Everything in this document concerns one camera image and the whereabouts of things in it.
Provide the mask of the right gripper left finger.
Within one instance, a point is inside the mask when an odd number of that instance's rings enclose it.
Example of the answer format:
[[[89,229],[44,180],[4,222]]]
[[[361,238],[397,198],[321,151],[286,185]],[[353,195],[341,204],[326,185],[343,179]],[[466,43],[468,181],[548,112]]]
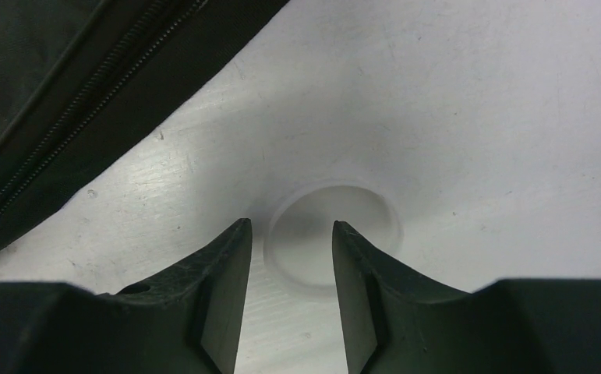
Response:
[[[253,244],[240,219],[115,294],[0,282],[0,373],[232,373]]]

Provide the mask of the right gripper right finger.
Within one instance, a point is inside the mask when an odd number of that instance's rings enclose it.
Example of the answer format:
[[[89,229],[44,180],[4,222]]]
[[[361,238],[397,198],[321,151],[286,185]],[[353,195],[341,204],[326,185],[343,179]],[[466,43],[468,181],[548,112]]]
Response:
[[[601,280],[503,279],[467,293],[333,226],[350,373],[601,373]]]

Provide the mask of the translucent tube lid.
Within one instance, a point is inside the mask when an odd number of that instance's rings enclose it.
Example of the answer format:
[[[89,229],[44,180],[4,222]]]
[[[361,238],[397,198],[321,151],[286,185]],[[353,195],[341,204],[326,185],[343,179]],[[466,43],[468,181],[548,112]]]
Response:
[[[276,206],[263,233],[263,264],[293,296],[335,298],[333,229],[346,222],[387,254],[401,249],[404,229],[395,202],[355,180],[319,180]]]

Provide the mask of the black racket bag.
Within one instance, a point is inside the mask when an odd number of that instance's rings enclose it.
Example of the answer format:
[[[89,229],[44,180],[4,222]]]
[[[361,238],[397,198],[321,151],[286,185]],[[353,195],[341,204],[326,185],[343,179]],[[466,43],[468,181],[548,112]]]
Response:
[[[0,250],[242,50],[282,1],[0,1]]]

